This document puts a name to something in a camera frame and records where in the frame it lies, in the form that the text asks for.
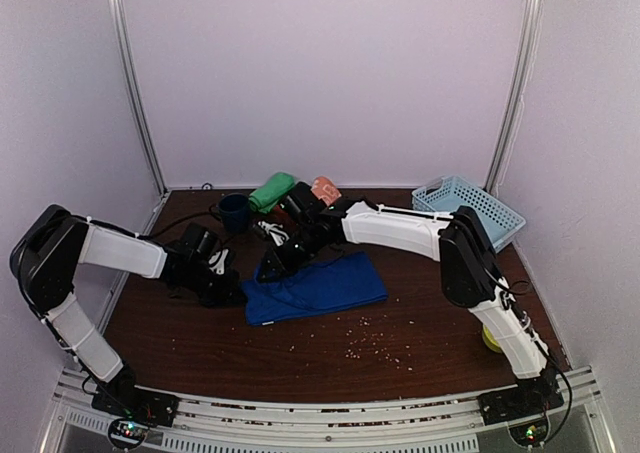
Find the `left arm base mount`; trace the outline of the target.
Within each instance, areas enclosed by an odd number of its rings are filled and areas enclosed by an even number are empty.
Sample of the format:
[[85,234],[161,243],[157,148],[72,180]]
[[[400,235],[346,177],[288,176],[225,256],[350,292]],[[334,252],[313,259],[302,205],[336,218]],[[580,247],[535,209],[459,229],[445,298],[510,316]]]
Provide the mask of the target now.
[[107,427],[107,438],[119,450],[138,448],[156,427],[171,427],[179,406],[179,398],[167,393],[134,389],[134,403],[99,390],[91,401],[93,409],[114,416]]

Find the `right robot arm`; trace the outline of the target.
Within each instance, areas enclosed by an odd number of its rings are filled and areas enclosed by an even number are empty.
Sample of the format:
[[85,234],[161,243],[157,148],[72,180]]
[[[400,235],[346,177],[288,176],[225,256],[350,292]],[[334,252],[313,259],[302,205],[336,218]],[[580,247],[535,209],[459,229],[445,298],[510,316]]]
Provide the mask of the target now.
[[498,342],[516,378],[512,403],[517,411],[533,414],[558,393],[557,361],[518,305],[471,207],[420,212],[345,196],[326,204],[304,182],[285,194],[280,205],[298,229],[266,251],[259,282],[292,276],[334,244],[371,244],[421,255],[438,262],[445,298],[473,314]]

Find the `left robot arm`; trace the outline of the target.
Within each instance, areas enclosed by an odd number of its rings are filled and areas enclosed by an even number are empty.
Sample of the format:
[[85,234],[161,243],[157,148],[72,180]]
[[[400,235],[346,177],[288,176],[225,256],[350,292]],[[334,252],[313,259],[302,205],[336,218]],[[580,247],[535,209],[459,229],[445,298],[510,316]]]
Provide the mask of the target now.
[[49,205],[14,245],[9,268],[34,316],[83,367],[123,417],[144,406],[132,367],[85,312],[75,280],[86,271],[135,276],[195,295],[205,308],[245,305],[233,254],[211,229],[189,223],[167,243]]

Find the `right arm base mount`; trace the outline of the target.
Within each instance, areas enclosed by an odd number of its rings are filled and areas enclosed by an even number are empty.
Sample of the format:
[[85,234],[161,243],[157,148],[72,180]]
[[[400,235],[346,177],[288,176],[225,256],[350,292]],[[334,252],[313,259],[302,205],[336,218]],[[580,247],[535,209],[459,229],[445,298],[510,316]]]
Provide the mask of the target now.
[[478,405],[485,426],[506,423],[511,440],[518,446],[542,447],[551,438],[549,412],[564,405],[563,395],[511,387],[481,394]]

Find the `blue towel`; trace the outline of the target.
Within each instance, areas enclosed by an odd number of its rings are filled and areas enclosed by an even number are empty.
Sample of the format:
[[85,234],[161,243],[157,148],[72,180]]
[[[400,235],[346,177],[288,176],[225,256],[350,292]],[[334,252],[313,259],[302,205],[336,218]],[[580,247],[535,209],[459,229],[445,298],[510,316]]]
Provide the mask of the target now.
[[388,291],[368,255],[357,252],[303,268],[270,283],[242,283],[251,326],[321,316],[388,299]]

